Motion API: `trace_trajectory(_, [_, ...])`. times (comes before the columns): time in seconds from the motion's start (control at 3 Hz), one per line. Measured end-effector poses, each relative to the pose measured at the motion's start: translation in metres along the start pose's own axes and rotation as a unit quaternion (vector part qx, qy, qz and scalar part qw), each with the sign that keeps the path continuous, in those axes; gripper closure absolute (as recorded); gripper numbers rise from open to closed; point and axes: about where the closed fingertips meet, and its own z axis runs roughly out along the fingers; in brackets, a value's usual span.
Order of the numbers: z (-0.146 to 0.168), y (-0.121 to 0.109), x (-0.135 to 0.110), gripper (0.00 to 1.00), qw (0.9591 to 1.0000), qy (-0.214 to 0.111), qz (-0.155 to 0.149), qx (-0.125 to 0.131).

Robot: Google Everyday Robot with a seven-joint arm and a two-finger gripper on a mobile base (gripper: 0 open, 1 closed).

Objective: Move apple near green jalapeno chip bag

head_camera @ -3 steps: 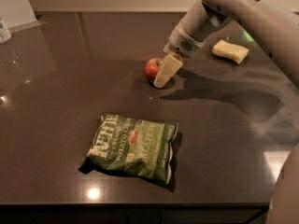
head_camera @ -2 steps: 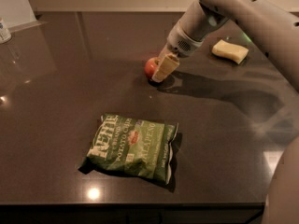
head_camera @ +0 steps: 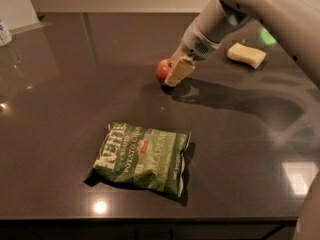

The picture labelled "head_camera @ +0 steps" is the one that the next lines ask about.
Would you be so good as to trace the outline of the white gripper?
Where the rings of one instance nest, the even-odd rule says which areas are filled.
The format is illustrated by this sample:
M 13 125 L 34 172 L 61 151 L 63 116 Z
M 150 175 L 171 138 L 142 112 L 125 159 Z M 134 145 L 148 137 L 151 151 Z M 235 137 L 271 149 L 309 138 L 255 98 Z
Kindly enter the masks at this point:
M 170 58 L 169 72 L 164 84 L 169 87 L 177 86 L 195 70 L 195 63 L 189 57 L 196 61 L 207 60 L 219 47 L 220 43 L 209 40 L 200 30 L 197 21 L 194 20 L 185 31 L 181 43 Z

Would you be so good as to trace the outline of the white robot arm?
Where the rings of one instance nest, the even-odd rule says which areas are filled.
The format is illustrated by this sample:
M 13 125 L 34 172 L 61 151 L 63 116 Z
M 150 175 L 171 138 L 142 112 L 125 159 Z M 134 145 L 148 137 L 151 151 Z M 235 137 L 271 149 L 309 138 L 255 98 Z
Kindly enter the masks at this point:
M 171 57 L 201 70 L 173 97 L 208 107 L 224 137 L 203 185 L 227 205 L 179 236 L 319 240 L 319 51 L 319 12 L 300 0 L 210 0 L 187 27 Z

